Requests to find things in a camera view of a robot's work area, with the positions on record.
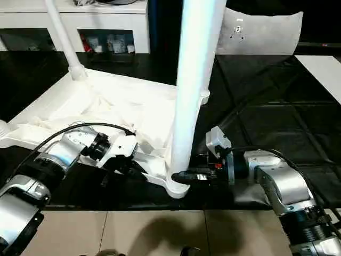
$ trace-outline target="black tabletop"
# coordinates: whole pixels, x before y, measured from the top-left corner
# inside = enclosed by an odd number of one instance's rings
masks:
[[[175,56],[79,54],[87,68],[176,84]],[[68,66],[62,53],[1,52],[0,119],[9,121],[52,86]],[[218,125],[234,146],[263,145],[291,158],[341,206],[341,106],[293,56],[217,56],[208,104],[201,107],[192,155],[207,151],[205,133]],[[0,150],[3,184],[29,150]],[[164,188],[76,164],[47,209],[145,210],[267,208],[259,186],[243,182],[190,188],[182,199]]]

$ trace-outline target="tile floor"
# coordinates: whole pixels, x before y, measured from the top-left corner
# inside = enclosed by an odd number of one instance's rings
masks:
[[[272,211],[44,212],[45,221],[23,256],[290,256]]]

